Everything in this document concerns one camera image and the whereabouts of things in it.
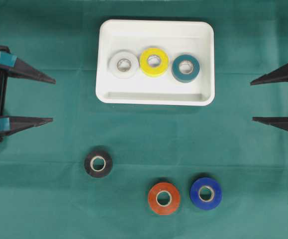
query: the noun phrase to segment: plastic tray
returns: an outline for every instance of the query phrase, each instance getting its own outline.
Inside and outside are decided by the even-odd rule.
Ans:
[[[206,106],[214,99],[213,29],[205,22],[108,20],[99,31],[96,96],[105,103]],[[138,58],[148,47],[163,49],[169,67],[160,77],[146,76],[140,69],[129,79],[119,79],[108,70],[110,58],[121,50]],[[171,65],[182,54],[200,64],[190,83],[178,82]]]

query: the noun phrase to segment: electrical tape roll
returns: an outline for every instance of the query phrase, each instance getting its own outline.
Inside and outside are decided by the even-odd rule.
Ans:
[[[159,58],[157,66],[151,66],[148,61],[150,57]],[[142,52],[139,59],[140,69],[150,77],[158,77],[164,74],[168,68],[168,56],[159,48],[148,48]]]
[[[209,200],[204,200],[200,196],[202,188],[208,188],[211,191]],[[203,210],[216,208],[222,199],[222,191],[219,183],[212,178],[200,178],[196,180],[190,189],[190,199],[192,203]]]
[[[100,170],[96,170],[93,163],[96,158],[104,161],[104,166]],[[93,151],[87,155],[84,161],[86,172],[94,178],[101,178],[109,174],[113,167],[113,161],[110,155],[105,151]]]
[[[180,70],[181,64],[187,64],[190,70],[187,72],[182,72]],[[173,76],[182,83],[191,82],[197,77],[200,70],[199,62],[196,58],[190,55],[181,55],[177,57],[172,65]]]
[[[139,68],[137,57],[128,52],[120,51],[112,56],[108,69],[117,78],[127,79],[135,75]]]
[[[167,192],[170,201],[166,205],[161,205],[157,201],[159,193]],[[177,188],[170,183],[158,183],[154,185],[148,193],[148,204],[158,215],[169,215],[177,210],[180,204],[180,194]]]

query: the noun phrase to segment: green tablecloth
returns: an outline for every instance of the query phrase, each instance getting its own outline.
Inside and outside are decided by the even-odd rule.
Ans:
[[[206,21],[215,33],[216,96],[207,107],[115,105],[95,96],[98,30],[111,18]],[[0,0],[0,44],[56,85],[8,81],[5,113],[54,122],[0,145],[0,239],[288,239],[288,132],[252,116],[288,116],[288,83],[250,81],[288,62],[288,0]],[[85,173],[92,148],[111,173]],[[202,211],[201,173],[222,187]],[[180,208],[154,214],[160,180]]]

